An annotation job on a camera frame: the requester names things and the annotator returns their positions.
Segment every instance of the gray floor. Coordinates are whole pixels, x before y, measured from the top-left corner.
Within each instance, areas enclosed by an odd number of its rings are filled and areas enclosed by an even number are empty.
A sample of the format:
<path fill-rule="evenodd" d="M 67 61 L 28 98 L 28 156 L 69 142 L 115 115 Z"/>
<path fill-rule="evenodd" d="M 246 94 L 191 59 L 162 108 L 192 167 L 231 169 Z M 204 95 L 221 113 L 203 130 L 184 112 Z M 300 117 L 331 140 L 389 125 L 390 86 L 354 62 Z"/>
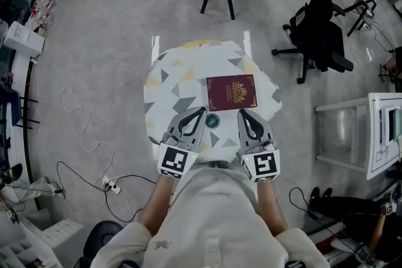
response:
<path fill-rule="evenodd" d="M 353 0 L 333 0 L 343 8 Z M 401 20 L 386 0 L 376 0 L 378 26 L 393 45 L 402 39 Z M 33 118 L 40 126 L 29 132 L 31 162 L 35 178 L 57 179 L 56 162 L 65 161 L 93 182 L 109 164 L 111 149 L 105 145 L 93 153 L 84 151 L 79 137 L 87 111 L 67 113 L 59 96 L 66 88 L 66 108 L 87 105 L 90 124 L 83 137 L 87 149 L 104 141 L 114 147 L 114 162 L 108 176 L 135 173 L 157 177 L 151 145 L 146 136 L 143 81 L 151 61 L 151 37 L 161 36 L 160 51 L 191 40 L 234 40 L 242 45 L 243 31 L 249 30 L 255 62 L 281 89 L 282 110 L 271 120 L 281 149 L 281 175 L 274 182 L 285 216 L 292 227 L 310 229 L 303 212 L 290 205 L 288 194 L 299 186 L 308 196 L 315 185 L 331 186 L 335 195 L 370 197 L 387 185 L 383 177 L 367 182 L 363 174 L 346 171 L 315 160 L 317 120 L 313 108 L 368 92 L 386 91 L 377 77 L 386 57 L 374 41 L 374 32 L 346 32 L 357 15 L 332 18 L 344 31 L 345 55 L 355 64 L 352 73 L 329 70 L 309 71 L 304 85 L 296 84 L 302 66 L 298 55 L 272 57 L 273 48 L 292 48 L 281 26 L 309 0 L 233 0 L 236 20 L 231 21 L 226 0 L 209 0 L 205 14 L 202 0 L 59 0 L 55 25 L 45 50 L 33 69 L 31 94 L 40 103 Z M 378 35 L 386 47 L 389 44 Z M 91 199 L 91 189 L 65 168 L 60 168 L 67 199 L 42 198 L 53 217 L 71 218 L 92 227 L 100 220 L 113 219 L 105 205 Z M 140 179 L 126 179 L 121 186 L 133 210 L 144 206 L 152 186 Z M 100 193 L 95 197 L 102 200 Z M 303 206 L 300 196 L 295 202 Z M 127 201 L 111 195 L 117 215 L 129 218 Z"/>

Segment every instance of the patterned tablecloth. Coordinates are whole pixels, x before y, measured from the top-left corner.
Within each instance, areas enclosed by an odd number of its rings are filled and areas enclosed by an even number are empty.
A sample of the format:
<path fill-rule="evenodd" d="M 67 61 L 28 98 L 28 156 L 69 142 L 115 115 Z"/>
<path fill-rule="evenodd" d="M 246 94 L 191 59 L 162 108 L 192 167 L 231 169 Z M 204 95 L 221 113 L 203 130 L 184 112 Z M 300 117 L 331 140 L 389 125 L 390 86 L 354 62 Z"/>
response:
<path fill-rule="evenodd" d="M 178 113 L 200 106 L 210 112 L 207 77 L 242 74 L 254 75 L 258 106 L 250 110 L 269 121 L 282 108 L 282 103 L 273 98 L 278 86 L 235 42 L 189 43 L 162 53 L 144 85 L 146 130 L 151 142 L 159 144 L 172 117 Z M 198 163 L 231 162 L 236 158 L 240 148 L 238 111 L 214 112 L 220 117 L 220 124 L 215 129 L 204 127 Z"/>

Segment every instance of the maroon passport cover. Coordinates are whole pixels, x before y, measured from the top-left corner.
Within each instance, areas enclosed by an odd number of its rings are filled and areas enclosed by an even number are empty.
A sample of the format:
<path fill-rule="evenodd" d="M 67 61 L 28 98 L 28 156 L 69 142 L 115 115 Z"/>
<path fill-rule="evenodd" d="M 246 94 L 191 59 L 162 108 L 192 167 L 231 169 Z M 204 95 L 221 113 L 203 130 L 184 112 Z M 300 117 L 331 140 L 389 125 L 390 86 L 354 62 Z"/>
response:
<path fill-rule="evenodd" d="M 208 77 L 208 102 L 211 111 L 246 109 L 257 106 L 252 74 Z"/>

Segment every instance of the power strip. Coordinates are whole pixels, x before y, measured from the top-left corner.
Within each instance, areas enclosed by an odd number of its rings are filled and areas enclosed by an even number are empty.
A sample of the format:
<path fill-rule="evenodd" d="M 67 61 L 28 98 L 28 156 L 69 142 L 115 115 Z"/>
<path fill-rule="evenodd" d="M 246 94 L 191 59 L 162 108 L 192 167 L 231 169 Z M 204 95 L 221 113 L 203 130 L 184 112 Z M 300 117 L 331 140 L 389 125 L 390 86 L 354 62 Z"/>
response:
<path fill-rule="evenodd" d="M 103 177 L 102 184 L 103 184 L 104 187 L 106 187 L 106 186 L 111 186 L 111 187 L 112 187 L 112 191 L 113 191 L 115 194 L 117 194 L 117 195 L 118 195 L 119 192 L 121 191 L 120 187 L 118 187 L 118 186 L 115 184 L 115 182 L 114 182 L 113 180 L 110 180 L 107 176 L 104 176 L 104 177 Z"/>

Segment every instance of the white box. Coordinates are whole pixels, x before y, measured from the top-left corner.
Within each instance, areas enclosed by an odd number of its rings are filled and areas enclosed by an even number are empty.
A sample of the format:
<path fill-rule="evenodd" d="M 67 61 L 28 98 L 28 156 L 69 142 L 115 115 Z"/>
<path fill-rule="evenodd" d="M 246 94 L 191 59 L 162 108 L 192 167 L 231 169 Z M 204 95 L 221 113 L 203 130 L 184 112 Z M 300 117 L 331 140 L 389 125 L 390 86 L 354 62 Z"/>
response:
<path fill-rule="evenodd" d="M 192 167 L 198 156 L 199 153 L 161 143 L 159 147 L 158 172 L 175 179 L 181 179 Z"/>
<path fill-rule="evenodd" d="M 4 38 L 4 46 L 17 51 L 17 54 L 36 58 L 42 53 L 44 37 L 14 21 Z"/>
<path fill-rule="evenodd" d="M 273 180 L 281 173 L 279 150 L 245 154 L 240 164 L 252 182 Z"/>

